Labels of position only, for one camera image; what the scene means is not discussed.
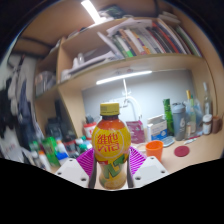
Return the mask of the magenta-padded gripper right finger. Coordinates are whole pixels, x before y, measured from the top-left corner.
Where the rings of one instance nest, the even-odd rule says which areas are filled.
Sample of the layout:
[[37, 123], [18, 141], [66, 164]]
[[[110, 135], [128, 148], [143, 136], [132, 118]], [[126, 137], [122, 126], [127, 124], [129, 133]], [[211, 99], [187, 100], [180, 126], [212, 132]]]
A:
[[145, 156], [134, 147], [129, 148], [127, 161], [127, 184], [140, 188], [167, 176], [169, 172], [155, 156]]

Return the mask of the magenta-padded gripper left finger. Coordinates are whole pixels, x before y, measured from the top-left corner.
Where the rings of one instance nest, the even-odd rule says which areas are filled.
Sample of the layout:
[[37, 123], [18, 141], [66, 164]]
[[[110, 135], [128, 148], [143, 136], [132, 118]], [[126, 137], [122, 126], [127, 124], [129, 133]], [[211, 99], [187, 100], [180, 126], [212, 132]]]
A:
[[93, 189], [96, 183], [97, 164], [94, 150], [88, 149], [77, 159], [68, 159], [56, 175], [78, 186]]

